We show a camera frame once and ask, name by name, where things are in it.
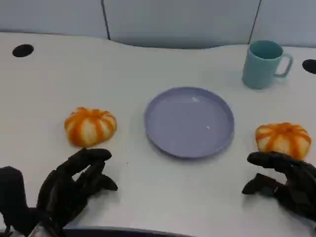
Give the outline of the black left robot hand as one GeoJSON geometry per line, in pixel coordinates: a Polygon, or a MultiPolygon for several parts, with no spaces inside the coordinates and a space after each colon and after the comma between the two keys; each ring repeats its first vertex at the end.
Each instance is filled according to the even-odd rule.
{"type": "Polygon", "coordinates": [[[37,209],[63,228],[87,206],[89,198],[103,190],[117,191],[116,183],[103,174],[105,161],[112,154],[106,149],[82,148],[51,171],[42,184],[37,209]]]}

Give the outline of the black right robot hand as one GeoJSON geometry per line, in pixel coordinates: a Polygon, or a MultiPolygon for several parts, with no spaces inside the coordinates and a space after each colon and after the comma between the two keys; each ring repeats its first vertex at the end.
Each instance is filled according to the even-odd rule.
{"type": "Polygon", "coordinates": [[[247,161],[283,173],[285,184],[257,173],[242,189],[244,195],[260,194],[274,198],[288,211],[303,218],[316,220],[316,168],[279,152],[252,152],[247,161]]]}

